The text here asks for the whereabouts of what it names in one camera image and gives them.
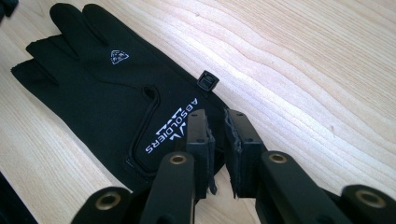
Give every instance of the light wood surface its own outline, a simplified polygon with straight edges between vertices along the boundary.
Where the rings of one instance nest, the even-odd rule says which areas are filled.
[[[24,48],[59,31],[57,1],[21,0],[0,26],[0,170],[40,223],[68,223],[85,200],[122,186],[10,74]],[[396,4],[392,1],[65,1],[97,3],[246,113],[267,147],[339,194],[364,184],[396,198]],[[229,176],[196,223],[259,223]]]

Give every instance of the white logo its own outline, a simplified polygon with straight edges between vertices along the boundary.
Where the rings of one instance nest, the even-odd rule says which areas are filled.
[[[129,55],[122,50],[111,51],[111,62],[113,64],[119,63],[127,58],[129,58]]]
[[[146,152],[151,153],[154,148],[158,147],[166,139],[171,141],[175,138],[181,138],[184,136],[184,127],[186,127],[186,117],[194,109],[194,106],[198,105],[198,100],[195,98],[186,108],[180,107],[175,114],[158,130],[157,138],[146,147]]]

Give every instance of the wood grain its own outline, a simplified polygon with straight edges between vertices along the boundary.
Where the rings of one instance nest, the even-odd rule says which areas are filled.
[[[0,27],[0,170],[42,223],[69,222],[92,192],[120,185],[9,72],[30,58],[30,42],[59,34],[55,2],[22,0]],[[393,2],[94,2],[194,76],[216,74],[215,93],[319,186],[339,194],[360,183],[396,198]],[[216,180],[196,222],[258,223],[253,200],[233,199],[227,171]]]

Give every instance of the glove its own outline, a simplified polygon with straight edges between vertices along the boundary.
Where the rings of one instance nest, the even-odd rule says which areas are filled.
[[[222,166],[227,106],[206,85],[213,79],[197,85],[99,6],[81,13],[56,4],[50,15],[62,35],[29,45],[34,59],[12,73],[115,177],[132,190],[144,188],[162,157],[185,140],[187,115],[202,108],[218,143],[216,170]]]
[[[0,0],[0,21],[5,15],[10,17],[17,5],[18,0]]]

